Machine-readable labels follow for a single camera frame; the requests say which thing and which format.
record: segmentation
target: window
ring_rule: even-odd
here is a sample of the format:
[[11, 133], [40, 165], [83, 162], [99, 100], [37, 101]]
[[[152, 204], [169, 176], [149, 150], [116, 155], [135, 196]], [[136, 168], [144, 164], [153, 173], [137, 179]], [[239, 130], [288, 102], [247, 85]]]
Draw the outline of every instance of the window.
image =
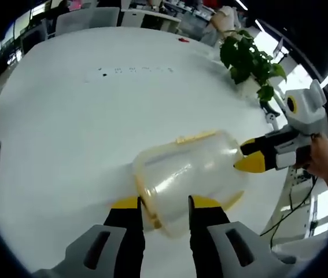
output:
[[2, 45], [4, 45], [9, 40], [13, 39], [13, 26], [14, 26], [14, 24], [12, 23], [11, 26], [8, 28], [8, 30], [4, 36], [4, 39], [2, 40]]
[[287, 82], [282, 81], [278, 84], [282, 93], [286, 93], [287, 90], [305, 89], [309, 88], [313, 79], [302, 65], [297, 65], [296, 68], [287, 76]]
[[321, 220], [321, 222], [323, 221], [323, 224], [314, 229], [314, 236], [328, 231], [328, 219], [324, 220], [324, 217], [328, 217], [328, 190], [317, 196], [316, 220]]
[[33, 8], [31, 10], [31, 14], [30, 14], [30, 20], [32, 19], [33, 16], [36, 16], [37, 14], [40, 13], [44, 13], [44, 11], [46, 10], [46, 4], [40, 4], [39, 6], [36, 6], [35, 8]]
[[14, 24], [14, 39], [17, 39], [20, 36], [22, 30], [28, 27], [30, 22], [29, 17], [30, 17], [30, 11], [28, 10], [18, 19], [16, 19], [16, 22]]
[[[265, 51], [268, 55], [273, 56], [273, 51], [278, 45], [278, 41], [266, 32], [259, 32], [254, 39], [254, 43], [260, 51]], [[273, 63], [278, 63], [284, 54], [288, 54], [287, 48], [282, 47], [277, 57], [272, 60]]]

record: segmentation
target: black cable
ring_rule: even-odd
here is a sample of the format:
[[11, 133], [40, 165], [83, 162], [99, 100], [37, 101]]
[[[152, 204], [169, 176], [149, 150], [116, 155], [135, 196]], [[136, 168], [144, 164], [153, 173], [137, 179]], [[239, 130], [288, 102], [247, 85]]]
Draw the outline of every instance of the black cable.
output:
[[277, 230], [278, 230], [279, 226], [281, 225], [281, 222], [282, 222], [281, 220], [280, 220], [280, 222], [278, 223], [277, 227], [275, 228], [272, 237], [270, 238], [269, 246], [270, 246], [270, 249], [271, 249], [271, 250], [272, 250], [272, 247], [273, 247], [273, 238], [274, 238], [275, 234], [277, 233]]
[[290, 209], [293, 210], [293, 207], [292, 207], [292, 198], [291, 198], [291, 191], [289, 193], [289, 200], [290, 200]]
[[298, 204], [298, 206], [296, 206], [292, 211], [290, 211], [288, 214], [286, 214], [284, 217], [282, 217], [281, 220], [279, 220], [279, 221], [278, 221], [275, 225], [273, 225], [270, 229], [268, 229], [268, 230], [266, 230], [264, 233], [262, 233], [260, 236], [264, 236], [266, 233], [268, 233], [268, 232], [270, 232], [271, 230], [273, 230], [275, 227], [277, 227], [279, 224], [281, 224], [281, 222], [282, 222], [283, 220], [285, 220], [285, 219], [286, 219], [288, 216], [290, 216], [294, 211], [296, 211], [299, 207], [301, 207], [301, 206], [305, 203], [306, 200], [308, 200], [308, 198], [309, 198], [310, 194], [312, 193], [312, 190], [313, 190], [313, 188], [314, 188], [314, 186], [315, 186], [316, 181], [317, 181], [318, 178], [316, 178], [316, 177], [312, 177], [312, 179], [313, 179], [313, 186], [312, 186], [311, 189], [309, 190], [309, 192], [308, 192], [308, 194], [306, 195], [306, 197], [304, 198], [304, 200], [303, 200], [300, 204]]

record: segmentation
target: potted plant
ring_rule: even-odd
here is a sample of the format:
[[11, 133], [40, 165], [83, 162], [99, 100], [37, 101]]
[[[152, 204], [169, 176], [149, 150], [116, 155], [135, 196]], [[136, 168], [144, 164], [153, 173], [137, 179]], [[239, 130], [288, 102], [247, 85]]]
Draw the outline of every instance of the potted plant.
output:
[[228, 36], [220, 47], [220, 59], [230, 68], [230, 76], [234, 83], [240, 84], [248, 78], [253, 78], [260, 86], [256, 92], [260, 102], [268, 102], [274, 95], [274, 89], [269, 79], [281, 76], [287, 80], [286, 73], [279, 64], [264, 51], [259, 51], [254, 39], [246, 30], [229, 31]]

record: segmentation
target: white table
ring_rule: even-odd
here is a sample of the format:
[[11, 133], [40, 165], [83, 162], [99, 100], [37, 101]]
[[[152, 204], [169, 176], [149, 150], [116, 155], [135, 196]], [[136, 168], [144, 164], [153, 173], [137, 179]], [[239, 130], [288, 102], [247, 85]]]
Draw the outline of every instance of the white table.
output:
[[[0, 234], [28, 270], [52, 268], [112, 202], [136, 194], [130, 163], [140, 151], [204, 130], [239, 142], [271, 131], [232, 92], [212, 49], [178, 38], [78, 31], [36, 45], [13, 71], [0, 96]], [[260, 233], [285, 176], [251, 176], [229, 218]], [[142, 277], [196, 276], [189, 235], [145, 238]]]

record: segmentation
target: plastic container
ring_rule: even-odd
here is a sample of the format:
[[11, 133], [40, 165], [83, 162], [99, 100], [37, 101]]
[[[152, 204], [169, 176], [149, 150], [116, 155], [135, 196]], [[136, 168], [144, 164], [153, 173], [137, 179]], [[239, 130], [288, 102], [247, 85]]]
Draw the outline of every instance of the plastic container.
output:
[[188, 196], [220, 202], [226, 210], [245, 190], [248, 174], [233, 164], [242, 158], [225, 131], [181, 137], [141, 152], [133, 162], [137, 190], [154, 228], [178, 237], [189, 230]]

